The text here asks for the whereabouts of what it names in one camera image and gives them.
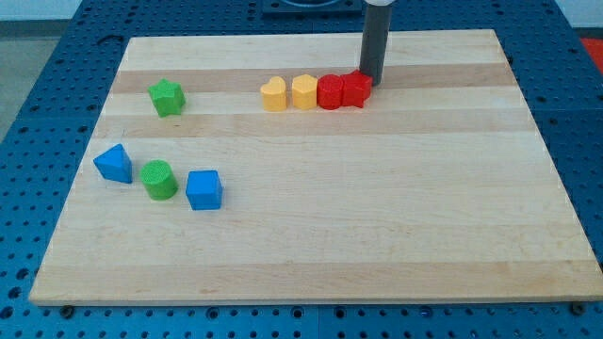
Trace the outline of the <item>white pointer mount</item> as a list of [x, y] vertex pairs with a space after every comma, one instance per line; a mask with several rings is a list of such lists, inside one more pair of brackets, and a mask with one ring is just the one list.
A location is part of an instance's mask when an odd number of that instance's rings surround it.
[[396, 0], [366, 0], [371, 6], [386, 7], [392, 5]]

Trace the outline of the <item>dark grey cylindrical pointer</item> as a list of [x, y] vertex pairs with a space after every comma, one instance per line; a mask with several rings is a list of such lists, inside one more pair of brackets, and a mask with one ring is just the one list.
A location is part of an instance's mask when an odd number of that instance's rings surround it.
[[359, 71], [372, 78], [373, 86], [382, 82], [392, 10], [391, 3], [367, 3]]

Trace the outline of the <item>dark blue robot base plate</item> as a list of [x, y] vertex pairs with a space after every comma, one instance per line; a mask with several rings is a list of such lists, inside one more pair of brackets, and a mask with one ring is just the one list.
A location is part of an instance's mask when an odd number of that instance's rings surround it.
[[363, 0], [262, 0], [264, 17], [291, 15], [361, 14]]

